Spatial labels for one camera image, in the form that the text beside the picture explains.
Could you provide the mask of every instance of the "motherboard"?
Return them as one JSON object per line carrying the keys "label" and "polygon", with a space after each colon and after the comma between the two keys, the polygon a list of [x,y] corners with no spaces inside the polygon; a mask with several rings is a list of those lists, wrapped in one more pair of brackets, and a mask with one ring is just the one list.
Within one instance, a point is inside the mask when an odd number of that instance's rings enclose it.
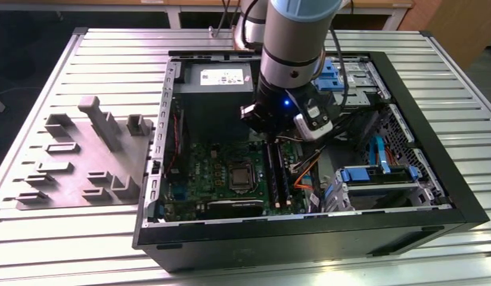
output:
{"label": "motherboard", "polygon": [[[282,144],[282,157],[289,166],[298,161],[297,144]],[[289,215],[306,212],[305,194],[290,185],[290,205],[277,206],[269,192],[265,165],[265,142],[192,144],[188,159],[188,179],[170,184],[166,219],[186,221],[209,219],[206,210],[218,209],[219,217],[245,215]]]}

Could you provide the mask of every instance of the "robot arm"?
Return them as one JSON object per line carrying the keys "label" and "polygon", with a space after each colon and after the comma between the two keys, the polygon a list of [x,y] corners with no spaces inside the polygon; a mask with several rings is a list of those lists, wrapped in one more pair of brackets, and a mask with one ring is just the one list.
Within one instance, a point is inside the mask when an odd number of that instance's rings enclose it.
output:
{"label": "robot arm", "polygon": [[327,31],[342,4],[342,0],[270,1],[257,102],[242,110],[255,131],[278,134],[295,125],[307,141],[331,131],[311,80],[322,70]]}

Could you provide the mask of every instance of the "gray component holder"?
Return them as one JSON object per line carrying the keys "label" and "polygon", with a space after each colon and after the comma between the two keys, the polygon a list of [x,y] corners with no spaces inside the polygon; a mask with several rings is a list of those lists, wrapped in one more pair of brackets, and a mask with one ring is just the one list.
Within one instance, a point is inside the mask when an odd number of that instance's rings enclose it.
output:
{"label": "gray component holder", "polygon": [[47,124],[44,125],[44,128],[50,132],[50,134],[58,138],[58,137],[67,137],[70,136],[70,133],[67,131],[67,127],[74,126],[74,122],[70,118],[70,116],[63,114],[51,114],[47,120]]}
{"label": "gray component holder", "polygon": [[120,179],[114,176],[114,180],[111,181],[111,191],[120,199],[139,200],[140,186],[138,186],[132,177],[127,177],[126,184],[123,184]]}
{"label": "gray component holder", "polygon": [[51,186],[55,185],[56,180],[48,173],[31,174],[24,179],[31,186]]}
{"label": "gray component holder", "polygon": [[50,201],[50,197],[42,191],[34,189],[32,191],[22,192],[16,197],[16,200],[19,201],[19,204],[27,206],[44,204]]}
{"label": "gray component holder", "polygon": [[[18,209],[51,209],[63,207],[86,207],[86,206],[111,206],[136,204],[138,197],[132,199],[120,199],[110,190],[112,175],[122,182],[131,176],[132,180],[142,186],[144,162],[148,155],[148,143],[152,140],[154,133],[148,136],[131,136],[126,125],[126,120],[118,121],[119,132],[116,133],[118,140],[122,143],[123,149],[116,152],[110,152],[110,149],[99,138],[91,126],[91,122],[74,122],[74,126],[67,128],[71,142],[80,146],[79,153],[52,153],[43,152],[39,162],[44,166],[51,163],[71,162],[74,165],[72,172],[50,172],[48,174],[55,179],[54,185],[38,185],[35,188],[30,184],[24,184],[27,190],[24,193],[42,191],[48,200],[38,199],[36,203],[18,203]],[[152,129],[152,121],[146,120],[146,124]],[[90,173],[104,174],[98,179],[99,182],[91,182]],[[86,189],[104,188],[110,194],[108,200],[87,200],[82,196]]]}
{"label": "gray component holder", "polygon": [[111,113],[104,113],[99,109],[99,98],[95,96],[82,97],[78,108],[82,112],[87,113],[90,120],[92,121],[92,127],[98,135],[103,138],[106,145],[111,152],[122,149],[122,144],[116,136],[118,123]]}
{"label": "gray component holder", "polygon": [[36,171],[42,173],[70,173],[74,170],[71,162],[39,163]]}
{"label": "gray component holder", "polygon": [[78,153],[80,152],[80,146],[75,142],[54,143],[44,147],[44,151],[50,154]]}
{"label": "gray component holder", "polygon": [[108,171],[104,172],[88,172],[88,176],[87,179],[94,183],[94,184],[106,184],[106,183],[111,183],[111,180],[114,179],[114,176],[111,175],[111,173]]}
{"label": "gray component holder", "polygon": [[151,134],[151,129],[147,126],[143,115],[132,114],[127,118],[127,129],[131,136],[147,136]]}
{"label": "gray component holder", "polygon": [[94,188],[94,189],[84,189],[82,191],[82,196],[88,201],[110,201],[111,195],[104,189],[104,187]]}

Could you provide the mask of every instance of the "blue clip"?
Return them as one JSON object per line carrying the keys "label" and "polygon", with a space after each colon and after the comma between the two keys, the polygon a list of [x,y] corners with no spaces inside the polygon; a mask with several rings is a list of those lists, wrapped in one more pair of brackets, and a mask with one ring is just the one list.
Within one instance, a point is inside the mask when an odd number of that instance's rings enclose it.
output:
{"label": "blue clip", "polygon": [[339,79],[326,79],[322,77],[314,80],[314,85],[318,91],[342,91],[345,86]]}
{"label": "blue clip", "polygon": [[338,69],[334,67],[330,59],[326,59],[321,77],[329,77],[331,79],[338,78]]}
{"label": "blue clip", "polygon": [[[381,159],[381,162],[377,162],[377,153],[375,148],[378,148],[378,157]],[[383,173],[389,174],[390,173],[390,167],[387,164],[387,155],[386,155],[386,147],[383,145],[383,138],[382,136],[374,136],[371,138],[371,142],[370,142],[370,164],[377,165],[379,164],[382,166],[383,169]]]}
{"label": "blue clip", "polygon": [[343,178],[343,182],[350,181],[350,174],[347,170],[341,170],[341,177]]}
{"label": "blue clip", "polygon": [[334,191],[334,186],[330,185],[327,190],[326,190],[326,198],[329,197],[329,195],[331,194],[333,191]]}
{"label": "blue clip", "polygon": [[366,168],[347,168],[353,181],[369,181],[370,175],[367,174]]}
{"label": "blue clip", "polygon": [[410,171],[411,178],[417,180],[419,178],[419,169],[413,165],[410,165],[407,169]]}

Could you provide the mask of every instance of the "aluminum table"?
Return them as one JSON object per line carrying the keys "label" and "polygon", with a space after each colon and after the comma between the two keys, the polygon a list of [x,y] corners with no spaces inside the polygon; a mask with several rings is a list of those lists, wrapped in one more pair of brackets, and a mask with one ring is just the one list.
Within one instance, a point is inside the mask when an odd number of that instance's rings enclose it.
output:
{"label": "aluminum table", "polygon": [[[131,248],[136,206],[20,211],[19,182],[51,135],[47,116],[87,120],[80,96],[115,118],[159,111],[168,50],[231,49],[225,30],[78,29],[0,168],[0,283],[12,285],[491,285],[491,221],[401,256],[170,274]],[[491,218],[491,105],[436,39],[339,31],[345,50],[383,51]],[[331,37],[326,46],[334,50]]]}

